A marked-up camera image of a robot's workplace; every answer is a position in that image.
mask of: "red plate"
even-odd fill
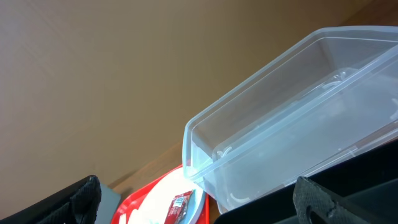
[[[111,224],[119,224],[119,217],[122,214],[126,214],[126,220],[129,220],[130,214],[134,209],[139,209],[141,206],[141,203],[144,201],[144,199],[147,197],[147,194],[152,190],[155,185],[163,179],[167,174],[171,173],[175,169],[178,169],[182,167],[182,165],[179,165],[178,167],[170,170],[168,173],[164,174],[162,177],[159,177],[158,179],[152,181],[145,187],[137,190],[136,192],[132,193],[130,196],[128,196],[122,204],[120,204],[119,208],[116,210],[115,214],[113,215],[112,222]],[[204,209],[201,211],[201,214],[199,216],[199,219],[197,221],[197,224],[209,224],[209,195],[206,195],[206,201],[205,205],[203,207]]]

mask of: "gray object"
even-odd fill
[[[110,224],[118,208],[120,195],[103,184],[101,184],[101,191],[101,203],[99,203],[95,224]]]

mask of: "brown wall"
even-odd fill
[[[368,0],[0,1],[0,218],[105,184],[315,29]]]

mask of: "ketchup packet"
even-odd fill
[[[187,205],[189,198],[191,197],[192,190],[185,192],[174,197],[169,207],[166,220],[164,224],[177,224],[184,215],[187,213]]]

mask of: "transparent storage box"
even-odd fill
[[[398,27],[310,34],[188,122],[185,177],[224,212],[394,139],[397,44]]]

